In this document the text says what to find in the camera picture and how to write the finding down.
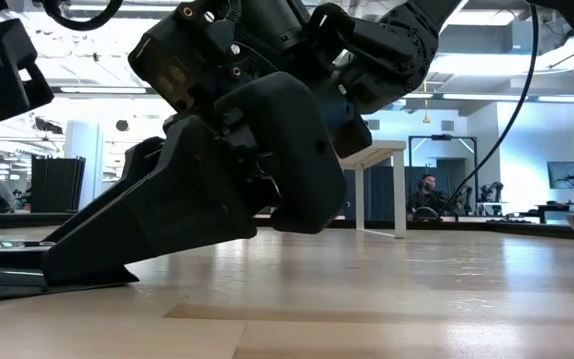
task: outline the computer monitor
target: computer monitor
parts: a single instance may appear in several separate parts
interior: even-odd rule
[[[551,189],[574,188],[574,179],[566,180],[570,175],[574,175],[574,161],[548,162],[548,182]]]

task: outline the wall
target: wall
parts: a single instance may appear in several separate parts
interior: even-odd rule
[[[429,110],[430,123],[423,123],[425,111],[418,110],[412,114],[404,111],[377,111],[370,115],[364,115],[364,119],[380,120],[380,129],[372,131],[374,140],[400,140],[407,141],[410,135],[438,135],[443,134],[441,122],[443,120],[455,121],[455,131],[447,132],[451,135],[466,136],[467,122],[457,110]],[[420,139],[415,139],[415,146]],[[459,141],[438,142],[425,141],[413,152],[413,165],[436,166],[438,158],[468,158],[471,156]],[[405,165],[409,164],[409,148],[405,150]]]
[[[489,104],[468,117],[468,134],[477,137],[478,160],[481,162],[499,138],[497,103]],[[466,162],[466,172],[475,168],[474,161]],[[496,152],[478,172],[479,185],[493,184],[501,179],[500,152]]]
[[[498,104],[503,130],[515,108]],[[525,211],[548,200],[574,201],[571,190],[550,189],[549,161],[574,161],[574,105],[525,104],[500,148],[506,211]]]

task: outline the ceiling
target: ceiling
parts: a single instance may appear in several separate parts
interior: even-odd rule
[[[101,29],[77,33],[60,27],[30,0],[8,0],[26,26],[40,57],[39,67],[55,87],[146,87],[128,66],[126,56],[141,35],[163,18],[179,0],[125,0],[122,10]],[[349,14],[375,20],[403,0],[333,0]],[[303,0],[315,7],[318,0]],[[105,7],[107,0],[72,0],[64,14],[89,18]],[[537,75],[531,93],[574,94],[574,38],[557,14],[542,9],[542,26]],[[532,28],[521,0],[462,0],[441,33],[440,50],[430,68],[427,82],[417,91],[449,93],[512,94],[521,91],[531,52]],[[466,116],[484,102],[406,99],[404,109],[460,110]],[[160,98],[66,100],[24,117],[0,124],[0,136],[45,136],[29,125],[42,117],[65,126],[68,120],[100,121],[107,129],[112,152],[120,158],[125,147],[160,133],[171,107]],[[131,123],[127,132],[114,128],[115,121]],[[62,139],[52,138],[57,146]],[[41,143],[46,151],[54,145]]]

